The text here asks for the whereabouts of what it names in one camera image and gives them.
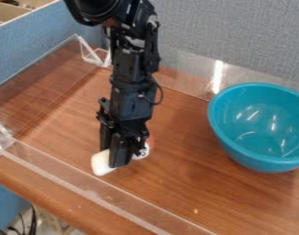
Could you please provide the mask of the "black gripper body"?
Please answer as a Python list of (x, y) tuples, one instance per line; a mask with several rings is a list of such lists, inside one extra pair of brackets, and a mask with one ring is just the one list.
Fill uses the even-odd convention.
[(112, 130), (112, 135), (119, 132), (127, 137), (147, 139), (150, 130), (146, 122), (152, 118), (155, 106), (162, 103), (162, 99), (156, 100), (162, 87), (156, 81), (111, 81), (111, 85), (111, 98), (102, 97), (98, 100), (98, 120)]

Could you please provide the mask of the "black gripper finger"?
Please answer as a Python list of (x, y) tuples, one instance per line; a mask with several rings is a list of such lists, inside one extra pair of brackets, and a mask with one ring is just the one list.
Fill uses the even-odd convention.
[(104, 151), (110, 148), (112, 142), (112, 130), (107, 125), (100, 124), (99, 130), (99, 146), (100, 150)]
[(131, 160), (146, 158), (150, 155), (150, 146), (146, 138), (127, 137), (116, 132), (112, 135), (110, 151), (110, 166), (118, 168), (130, 164)]

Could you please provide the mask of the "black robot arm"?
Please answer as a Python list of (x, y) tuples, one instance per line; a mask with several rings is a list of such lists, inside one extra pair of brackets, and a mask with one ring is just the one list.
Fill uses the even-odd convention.
[(158, 72), (156, 9), (150, 0), (64, 0), (75, 20), (103, 26), (111, 41), (111, 97), (99, 99), (100, 149), (112, 168), (127, 165), (146, 151), (146, 122), (163, 100)]

